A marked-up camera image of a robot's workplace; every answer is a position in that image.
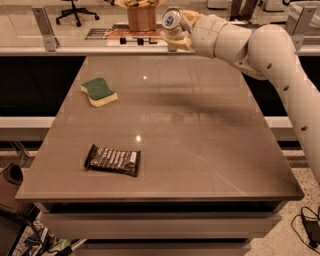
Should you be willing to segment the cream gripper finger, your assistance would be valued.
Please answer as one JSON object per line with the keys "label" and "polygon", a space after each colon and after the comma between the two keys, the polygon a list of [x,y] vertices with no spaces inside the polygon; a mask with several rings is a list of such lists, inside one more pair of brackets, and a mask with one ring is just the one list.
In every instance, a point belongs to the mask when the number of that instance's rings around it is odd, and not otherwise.
{"label": "cream gripper finger", "polygon": [[182,14],[187,18],[191,25],[194,25],[198,20],[204,17],[203,14],[193,10],[182,10]]}
{"label": "cream gripper finger", "polygon": [[179,29],[163,30],[160,32],[161,37],[167,44],[174,48],[184,51],[192,51],[192,43],[190,35],[187,31],[181,31]]}

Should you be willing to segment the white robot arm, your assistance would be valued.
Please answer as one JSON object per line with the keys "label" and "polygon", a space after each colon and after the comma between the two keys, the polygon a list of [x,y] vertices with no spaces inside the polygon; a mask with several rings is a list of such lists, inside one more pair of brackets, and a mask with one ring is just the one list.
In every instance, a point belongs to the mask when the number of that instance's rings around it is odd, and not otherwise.
{"label": "white robot arm", "polygon": [[269,81],[320,182],[320,92],[282,27],[268,24],[248,29],[216,15],[179,8],[164,12],[162,27],[161,36],[169,47],[223,60],[252,78]]}

